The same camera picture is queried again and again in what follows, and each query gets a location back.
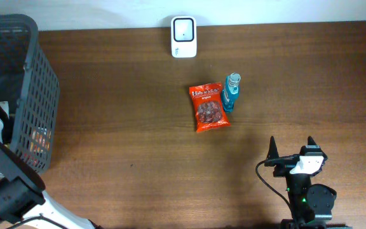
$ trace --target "bottle label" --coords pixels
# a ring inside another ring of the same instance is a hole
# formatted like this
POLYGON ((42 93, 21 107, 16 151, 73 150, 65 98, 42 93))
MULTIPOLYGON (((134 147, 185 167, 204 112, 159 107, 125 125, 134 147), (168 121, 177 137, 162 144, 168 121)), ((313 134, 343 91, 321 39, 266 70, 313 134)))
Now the bottle label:
POLYGON ((228 99, 228 92, 227 92, 227 89, 225 88, 224 90, 224 97, 226 98, 226 101, 229 102, 229 99, 228 99))

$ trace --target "wood grain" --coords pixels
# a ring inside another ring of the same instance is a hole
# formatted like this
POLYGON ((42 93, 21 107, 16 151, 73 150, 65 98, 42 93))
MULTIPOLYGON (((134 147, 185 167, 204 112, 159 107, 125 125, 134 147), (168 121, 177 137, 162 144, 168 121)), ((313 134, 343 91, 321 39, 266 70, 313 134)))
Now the wood grain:
MULTIPOLYGON (((366 22, 41 32, 61 95, 49 194, 105 228, 224 228, 289 218, 254 169, 308 135, 329 156, 333 223, 366 228, 366 22), (232 127, 197 134, 188 87, 240 73, 232 127)), ((285 180, 261 174, 285 193, 285 180)))

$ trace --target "logo on white device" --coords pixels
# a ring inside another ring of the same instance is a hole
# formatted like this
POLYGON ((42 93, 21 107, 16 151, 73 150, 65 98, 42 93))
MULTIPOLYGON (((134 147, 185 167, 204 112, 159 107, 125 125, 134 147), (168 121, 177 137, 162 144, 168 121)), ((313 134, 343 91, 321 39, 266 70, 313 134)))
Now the logo on white device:
POLYGON ((195 57, 197 54, 196 19, 190 16, 177 16, 170 22, 172 56, 176 58, 195 57))

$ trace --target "cable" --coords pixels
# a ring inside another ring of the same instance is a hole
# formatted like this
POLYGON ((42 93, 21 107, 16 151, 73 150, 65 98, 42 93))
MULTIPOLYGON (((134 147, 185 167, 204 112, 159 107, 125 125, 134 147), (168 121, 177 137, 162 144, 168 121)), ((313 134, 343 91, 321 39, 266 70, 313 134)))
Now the cable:
POLYGON ((276 191, 272 186, 270 186, 262 177, 261 177, 261 175, 259 174, 259 172, 258 172, 258 167, 260 166, 260 165, 262 165, 263 163, 265 163, 265 162, 269 162, 269 161, 271 161, 271 160, 263 160, 263 161, 261 161, 261 162, 259 162, 258 164, 257 164, 257 166, 255 167, 255 173, 257 174, 257 176, 258 176, 258 178, 270 189, 270 190, 272 190, 274 193, 276 193, 278 196, 280 196, 280 198, 282 198, 284 201, 285 201, 285 203, 287 204, 287 206, 289 207, 289 210, 290 210, 290 213, 291 213, 291 215, 292 215, 292 217, 294 216, 293 215, 293 211, 292 211, 292 208, 291 208, 291 206, 290 206, 290 203, 289 203, 289 201, 282 195, 282 194, 280 194, 278 191, 276 191))
POLYGON ((23 221, 21 221, 21 222, 19 222, 19 223, 15 224, 15 225, 13 225, 13 226, 10 226, 10 227, 9 227, 9 228, 7 228, 7 229, 14 229, 14 228, 18 228, 19 226, 22 226, 22 225, 24 225, 24 224, 26 224, 26 223, 29 223, 29 222, 31 222, 31 221, 34 221, 34 220, 44 220, 44 221, 49 222, 49 223, 51 223, 51 224, 53 224, 53 225, 55 225, 55 226, 57 226, 57 227, 59 227, 59 228, 61 228, 61 229, 68 229, 68 228, 66 228, 65 226, 60 225, 60 224, 58 224, 58 223, 54 222, 54 221, 53 221, 53 220, 51 220, 51 219, 48 219, 48 218, 46 218, 46 217, 43 217, 42 215, 40 215, 40 216, 36 216, 36 217, 32 217, 32 218, 29 218, 29 219, 25 219, 25 220, 23 220, 23 221))

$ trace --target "snack package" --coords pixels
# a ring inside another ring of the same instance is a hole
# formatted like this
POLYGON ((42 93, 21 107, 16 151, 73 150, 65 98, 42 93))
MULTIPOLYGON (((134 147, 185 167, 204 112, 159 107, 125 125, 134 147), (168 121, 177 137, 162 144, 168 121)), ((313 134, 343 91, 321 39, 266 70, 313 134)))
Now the snack package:
POLYGON ((220 93, 222 85, 209 83, 191 87, 189 93, 196 111, 197 133, 211 128, 228 127, 226 113, 222 108, 220 93))

